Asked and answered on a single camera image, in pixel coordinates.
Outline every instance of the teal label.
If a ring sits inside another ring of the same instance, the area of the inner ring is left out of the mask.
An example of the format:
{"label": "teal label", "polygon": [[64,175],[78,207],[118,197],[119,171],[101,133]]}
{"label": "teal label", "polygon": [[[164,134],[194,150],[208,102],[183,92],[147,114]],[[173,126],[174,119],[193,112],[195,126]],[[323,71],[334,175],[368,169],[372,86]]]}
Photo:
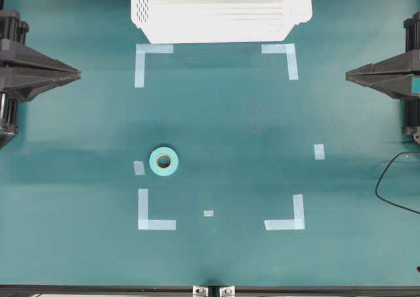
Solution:
{"label": "teal label", "polygon": [[413,77],[411,81],[411,92],[420,94],[420,77]]}

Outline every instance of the white plastic crate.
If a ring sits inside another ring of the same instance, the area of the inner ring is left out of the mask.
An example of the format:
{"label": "white plastic crate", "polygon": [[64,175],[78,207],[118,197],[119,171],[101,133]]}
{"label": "white plastic crate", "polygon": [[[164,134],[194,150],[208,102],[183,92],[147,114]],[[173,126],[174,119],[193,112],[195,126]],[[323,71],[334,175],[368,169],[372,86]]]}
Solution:
{"label": "white plastic crate", "polygon": [[283,41],[311,17],[311,0],[131,0],[151,43]]}

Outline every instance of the black cable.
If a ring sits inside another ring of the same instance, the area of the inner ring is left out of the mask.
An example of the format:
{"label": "black cable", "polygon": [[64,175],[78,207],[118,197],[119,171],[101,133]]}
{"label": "black cable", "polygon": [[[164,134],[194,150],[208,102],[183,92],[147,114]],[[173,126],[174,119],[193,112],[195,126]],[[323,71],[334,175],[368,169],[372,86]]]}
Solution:
{"label": "black cable", "polygon": [[409,208],[409,207],[404,207],[404,206],[402,206],[402,205],[399,205],[399,204],[396,204],[396,203],[394,203],[394,202],[391,202],[391,201],[389,201],[389,200],[387,200],[387,199],[385,199],[384,197],[381,197],[380,195],[379,195],[379,193],[378,193],[378,187],[379,187],[379,184],[381,183],[381,181],[382,181],[382,178],[383,178],[383,176],[385,175],[385,173],[387,172],[387,170],[388,170],[388,168],[391,166],[391,164],[397,159],[397,158],[399,158],[399,156],[401,156],[401,155],[418,155],[418,156],[420,156],[420,152],[417,152],[417,151],[403,151],[402,153],[399,153],[397,156],[395,156],[393,159],[391,159],[390,160],[390,162],[388,163],[388,165],[385,167],[385,169],[384,169],[384,171],[382,172],[382,174],[381,174],[381,176],[379,177],[379,179],[378,179],[378,182],[376,183],[376,187],[375,187],[375,195],[380,199],[380,200],[382,200],[382,201],[384,201],[384,202],[387,202],[388,204],[391,204],[391,205],[394,205],[395,207],[399,207],[399,208],[402,208],[402,209],[404,209],[404,210],[408,210],[408,211],[410,211],[410,212],[413,212],[413,213],[416,213],[416,214],[420,214],[420,211],[419,210],[413,210],[412,208]]}

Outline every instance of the roll of tape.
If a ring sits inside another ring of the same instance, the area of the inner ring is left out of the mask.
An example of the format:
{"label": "roll of tape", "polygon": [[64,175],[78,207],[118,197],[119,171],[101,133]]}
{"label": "roll of tape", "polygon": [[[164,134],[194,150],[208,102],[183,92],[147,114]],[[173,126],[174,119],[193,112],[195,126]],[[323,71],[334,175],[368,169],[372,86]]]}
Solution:
{"label": "roll of tape", "polygon": [[[161,158],[167,158],[168,164],[159,164]],[[149,158],[149,165],[152,171],[158,176],[170,176],[178,168],[178,155],[171,148],[157,148],[151,154]]]}

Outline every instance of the small tape piece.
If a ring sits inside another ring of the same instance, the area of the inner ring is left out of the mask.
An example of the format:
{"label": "small tape piece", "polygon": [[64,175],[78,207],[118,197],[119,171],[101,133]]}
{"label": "small tape piece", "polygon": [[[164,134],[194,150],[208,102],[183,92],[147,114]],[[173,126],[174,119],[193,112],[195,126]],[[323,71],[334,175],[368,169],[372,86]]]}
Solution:
{"label": "small tape piece", "polygon": [[314,154],[316,161],[323,161],[326,158],[326,153],[323,144],[314,144]]}
{"label": "small tape piece", "polygon": [[294,43],[261,45],[261,53],[286,53],[289,80],[297,81],[299,79],[297,71],[296,46]]}
{"label": "small tape piece", "polygon": [[149,220],[148,189],[138,189],[138,230],[177,230],[176,220]]}
{"label": "small tape piece", "polygon": [[213,217],[215,215],[215,211],[214,210],[205,210],[203,211],[203,216],[204,217]]}
{"label": "small tape piece", "polygon": [[136,176],[144,176],[144,163],[142,161],[135,161],[133,163],[134,174]]}
{"label": "small tape piece", "polygon": [[420,77],[413,77],[411,79],[411,92],[420,94]]}
{"label": "small tape piece", "polygon": [[146,53],[173,53],[173,45],[136,45],[135,88],[144,87]]}
{"label": "small tape piece", "polygon": [[305,229],[305,214],[303,210],[303,195],[296,194],[293,196],[293,212],[292,220],[265,220],[265,229],[272,230],[302,230]]}

